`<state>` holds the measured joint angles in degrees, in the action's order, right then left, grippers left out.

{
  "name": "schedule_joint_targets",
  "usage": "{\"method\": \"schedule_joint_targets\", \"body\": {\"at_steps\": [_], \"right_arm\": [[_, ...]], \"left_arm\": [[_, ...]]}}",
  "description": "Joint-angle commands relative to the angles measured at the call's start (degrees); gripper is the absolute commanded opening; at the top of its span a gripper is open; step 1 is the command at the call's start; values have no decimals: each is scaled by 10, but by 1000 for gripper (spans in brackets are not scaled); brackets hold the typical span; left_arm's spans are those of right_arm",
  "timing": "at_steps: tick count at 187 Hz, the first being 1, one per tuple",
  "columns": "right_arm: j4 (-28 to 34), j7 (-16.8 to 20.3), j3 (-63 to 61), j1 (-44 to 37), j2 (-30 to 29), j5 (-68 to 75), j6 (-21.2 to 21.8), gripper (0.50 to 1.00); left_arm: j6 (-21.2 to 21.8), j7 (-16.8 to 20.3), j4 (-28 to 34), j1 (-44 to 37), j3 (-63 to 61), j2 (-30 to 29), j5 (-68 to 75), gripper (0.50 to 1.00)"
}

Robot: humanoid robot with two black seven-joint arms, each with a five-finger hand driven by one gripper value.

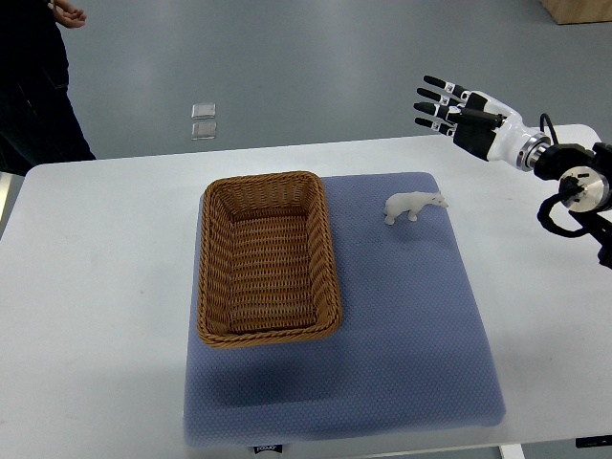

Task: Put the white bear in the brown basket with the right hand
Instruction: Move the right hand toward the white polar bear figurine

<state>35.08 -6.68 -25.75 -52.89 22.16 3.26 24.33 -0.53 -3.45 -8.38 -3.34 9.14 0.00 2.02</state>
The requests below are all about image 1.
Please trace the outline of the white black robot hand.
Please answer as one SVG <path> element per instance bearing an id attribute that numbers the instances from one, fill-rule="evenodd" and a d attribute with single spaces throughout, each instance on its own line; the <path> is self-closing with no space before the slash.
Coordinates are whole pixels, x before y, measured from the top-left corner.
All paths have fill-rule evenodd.
<path id="1" fill-rule="evenodd" d="M 443 136 L 486 162 L 501 161 L 529 171 L 541 153 L 553 145 L 550 136 L 523 123 L 512 107 L 481 91 L 425 76 L 426 88 L 414 104 L 422 113 L 415 123 Z"/>

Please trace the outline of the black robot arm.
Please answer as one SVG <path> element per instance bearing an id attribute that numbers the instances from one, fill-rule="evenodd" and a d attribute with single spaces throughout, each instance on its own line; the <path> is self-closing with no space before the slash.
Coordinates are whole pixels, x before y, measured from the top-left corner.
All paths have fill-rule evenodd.
<path id="1" fill-rule="evenodd" d="M 558 143 L 546 149 L 534 162 L 534 174 L 558 182 L 557 193 L 540 205 L 537 220 L 549 232 L 565 238 L 586 234 L 601 248 L 599 263 L 611 266 L 611 222 L 602 217 L 611 209 L 611 145 L 596 142 L 588 150 L 575 143 Z M 559 226 L 551 216 L 553 207 L 563 204 L 579 223 L 578 229 Z"/>

